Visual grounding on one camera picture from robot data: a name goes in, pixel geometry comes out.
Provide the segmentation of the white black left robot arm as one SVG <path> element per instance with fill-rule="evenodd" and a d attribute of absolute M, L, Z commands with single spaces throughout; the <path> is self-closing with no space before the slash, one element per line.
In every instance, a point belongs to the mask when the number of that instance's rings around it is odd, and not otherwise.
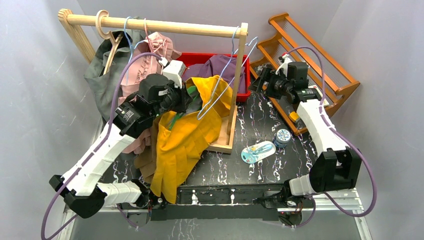
<path fill-rule="evenodd" d="M 49 184 L 79 217 L 87 219 L 102 207 L 123 203 L 144 208 L 150 190 L 139 180 L 101 183 L 99 180 L 129 145 L 152 127 L 160 115 L 185 112 L 191 98 L 180 76 L 149 74 L 139 90 L 113 108 L 113 115 L 94 144 L 63 175 L 53 175 Z"/>

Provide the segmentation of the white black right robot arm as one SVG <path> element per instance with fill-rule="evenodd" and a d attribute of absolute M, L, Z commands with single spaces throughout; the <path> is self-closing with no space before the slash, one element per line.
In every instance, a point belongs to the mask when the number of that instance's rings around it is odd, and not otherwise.
<path fill-rule="evenodd" d="M 251 91 L 274 99 L 286 97 L 295 105 L 296 113 L 306 126 L 317 150 L 317 160 L 308 174 L 286 180 L 280 192 L 263 196 L 295 207 L 306 196 L 330 191 L 353 189 L 356 186 L 361 159 L 356 150 L 332 130 L 330 119 L 321 105 L 321 95 L 309 87 L 308 65 L 302 61 L 289 62 L 287 70 L 264 67 L 249 86 Z"/>

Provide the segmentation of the yellow pleated skirt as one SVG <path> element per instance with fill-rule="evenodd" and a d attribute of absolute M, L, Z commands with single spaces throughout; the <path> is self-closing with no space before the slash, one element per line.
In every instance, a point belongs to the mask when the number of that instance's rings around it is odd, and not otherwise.
<path fill-rule="evenodd" d="M 218 75 L 208 78 L 191 77 L 187 87 L 195 86 L 203 104 L 214 103 L 203 118 L 198 112 L 175 119 L 177 113 L 164 113 L 158 122 L 156 142 L 156 170 L 150 189 L 154 195 L 164 196 L 175 204 L 177 188 L 185 182 L 203 151 L 215 142 L 221 132 L 222 119 L 229 116 L 233 90 Z"/>

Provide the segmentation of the green plastic hanger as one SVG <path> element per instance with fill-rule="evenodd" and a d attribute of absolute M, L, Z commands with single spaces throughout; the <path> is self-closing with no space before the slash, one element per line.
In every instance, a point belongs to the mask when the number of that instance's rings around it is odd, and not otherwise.
<path fill-rule="evenodd" d="M 181 101 L 177 104 L 177 107 L 174 110 L 176 115 L 168 123 L 167 129 L 172 130 L 177 120 L 181 119 L 187 114 L 198 111 L 201 105 L 202 100 L 200 98 L 200 93 L 195 85 L 183 89 L 181 93 Z"/>

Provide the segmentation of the purple skirt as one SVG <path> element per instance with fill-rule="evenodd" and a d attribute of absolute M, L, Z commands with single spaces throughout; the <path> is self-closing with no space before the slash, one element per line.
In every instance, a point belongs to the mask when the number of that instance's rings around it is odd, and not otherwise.
<path fill-rule="evenodd" d="M 235 76 L 237 58 L 230 58 L 227 55 L 215 54 L 212 56 L 189 56 L 188 59 L 197 60 L 194 64 L 188 66 L 188 69 L 182 75 L 182 81 L 186 81 L 189 78 L 209 78 L 213 76 L 219 76 L 228 63 L 227 68 L 221 75 L 227 83 L 229 83 Z"/>

